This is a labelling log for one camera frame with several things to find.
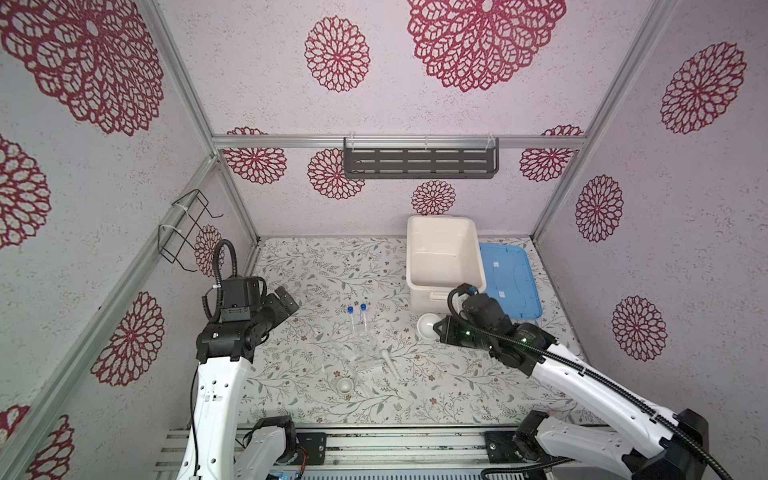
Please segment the large white porcelain bowl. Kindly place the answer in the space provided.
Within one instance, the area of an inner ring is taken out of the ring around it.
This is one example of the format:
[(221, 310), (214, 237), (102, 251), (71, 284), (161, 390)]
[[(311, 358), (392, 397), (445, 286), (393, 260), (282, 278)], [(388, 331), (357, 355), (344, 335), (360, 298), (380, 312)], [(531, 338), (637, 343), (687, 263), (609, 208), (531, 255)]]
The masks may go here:
[(441, 320), (442, 318), (434, 313), (425, 313), (421, 315), (417, 321), (417, 333), (424, 340), (438, 340), (440, 335), (434, 330), (434, 326)]

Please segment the blue capped test tube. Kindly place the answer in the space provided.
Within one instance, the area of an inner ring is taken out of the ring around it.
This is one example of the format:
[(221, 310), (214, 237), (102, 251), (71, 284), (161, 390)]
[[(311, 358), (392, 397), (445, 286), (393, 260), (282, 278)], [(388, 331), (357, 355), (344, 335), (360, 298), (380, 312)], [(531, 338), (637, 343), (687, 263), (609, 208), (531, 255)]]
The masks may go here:
[(356, 323), (356, 332), (365, 335), (368, 331), (368, 306), (366, 303), (359, 305), (359, 311)]
[(353, 305), (347, 306), (347, 317), (349, 320), (349, 335), (348, 341), (352, 342), (356, 336), (356, 314)]

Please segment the white plastic storage bin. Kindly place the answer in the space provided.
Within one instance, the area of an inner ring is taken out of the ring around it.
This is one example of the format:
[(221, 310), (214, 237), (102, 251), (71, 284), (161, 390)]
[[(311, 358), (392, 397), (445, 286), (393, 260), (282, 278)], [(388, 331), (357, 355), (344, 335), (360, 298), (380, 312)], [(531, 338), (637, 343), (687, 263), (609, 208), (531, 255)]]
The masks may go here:
[(475, 223), (465, 217), (412, 216), (407, 221), (406, 283), (412, 312), (447, 313), (447, 296), (468, 283), (487, 281)]

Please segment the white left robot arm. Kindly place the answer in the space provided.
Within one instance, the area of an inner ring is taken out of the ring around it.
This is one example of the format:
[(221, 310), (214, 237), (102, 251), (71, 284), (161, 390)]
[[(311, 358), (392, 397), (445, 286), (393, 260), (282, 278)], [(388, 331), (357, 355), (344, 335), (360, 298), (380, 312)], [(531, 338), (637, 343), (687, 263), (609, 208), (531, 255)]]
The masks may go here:
[(198, 366), (190, 388), (190, 433), (179, 479), (267, 479), (273, 467), (298, 460), (306, 465), (296, 426), (289, 415), (258, 420), (235, 454), (237, 417), (246, 374), (255, 350), (273, 329), (298, 310), (293, 297), (275, 292), (238, 294), (212, 310), (203, 298), (208, 323), (196, 340)]

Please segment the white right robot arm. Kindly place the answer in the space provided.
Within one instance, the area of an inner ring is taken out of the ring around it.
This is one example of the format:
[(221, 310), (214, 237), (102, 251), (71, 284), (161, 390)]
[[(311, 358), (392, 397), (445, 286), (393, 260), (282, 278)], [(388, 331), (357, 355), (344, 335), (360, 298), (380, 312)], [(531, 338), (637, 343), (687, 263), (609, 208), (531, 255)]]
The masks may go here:
[(549, 385), (598, 416), (607, 429), (572, 425), (533, 410), (512, 431), (490, 434), (494, 475), (541, 479), (548, 469), (580, 462), (623, 479), (700, 479), (730, 473), (709, 451), (709, 424), (693, 410), (649, 402), (581, 361), (553, 335), (515, 323), (500, 304), (462, 284), (447, 296), (448, 314), (433, 330), (441, 343), (483, 350), (506, 367)]

